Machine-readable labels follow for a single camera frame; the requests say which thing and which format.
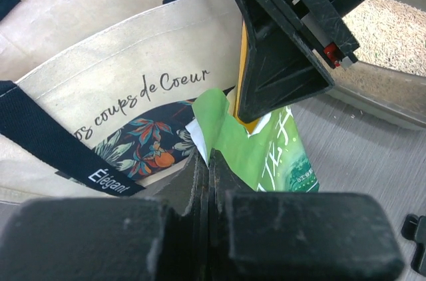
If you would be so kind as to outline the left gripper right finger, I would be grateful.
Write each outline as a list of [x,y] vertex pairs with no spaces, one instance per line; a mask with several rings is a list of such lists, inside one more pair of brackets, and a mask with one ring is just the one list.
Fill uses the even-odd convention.
[[210,155],[213,280],[396,280],[405,262],[381,205],[345,192],[256,192]]

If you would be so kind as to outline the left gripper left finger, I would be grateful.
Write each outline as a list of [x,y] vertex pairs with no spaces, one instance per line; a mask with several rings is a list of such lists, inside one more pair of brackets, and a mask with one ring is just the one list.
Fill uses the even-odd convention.
[[1,279],[203,280],[207,172],[194,152],[138,196],[24,203],[1,235]]

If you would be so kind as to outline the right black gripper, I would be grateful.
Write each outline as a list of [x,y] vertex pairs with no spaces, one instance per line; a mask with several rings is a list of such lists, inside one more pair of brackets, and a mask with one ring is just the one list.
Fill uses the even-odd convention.
[[278,108],[326,93],[331,67],[357,62],[343,18],[365,0],[235,0],[248,34],[239,118],[250,123]]

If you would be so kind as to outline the yellow plastic scoop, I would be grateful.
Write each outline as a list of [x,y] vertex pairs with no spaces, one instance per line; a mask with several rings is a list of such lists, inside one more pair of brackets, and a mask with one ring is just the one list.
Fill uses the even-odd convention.
[[244,80],[244,75],[246,71],[246,61],[248,58],[248,34],[246,24],[242,23],[242,39],[241,39],[241,49],[240,49],[240,65],[238,70],[238,82],[236,86],[226,95],[230,106],[228,112],[232,115],[241,125],[243,125],[249,134],[252,134],[256,125],[259,123],[259,119],[252,121],[250,123],[243,122],[239,116],[239,106],[240,106],[240,93],[242,89],[242,83]]

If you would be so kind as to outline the green cat litter bag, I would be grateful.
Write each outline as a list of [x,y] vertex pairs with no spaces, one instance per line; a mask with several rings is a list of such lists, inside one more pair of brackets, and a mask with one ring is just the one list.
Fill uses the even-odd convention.
[[187,125],[206,164],[215,150],[231,171],[256,191],[316,192],[320,184],[305,152],[290,107],[274,110],[248,131],[229,112],[220,89],[210,89],[193,103]]

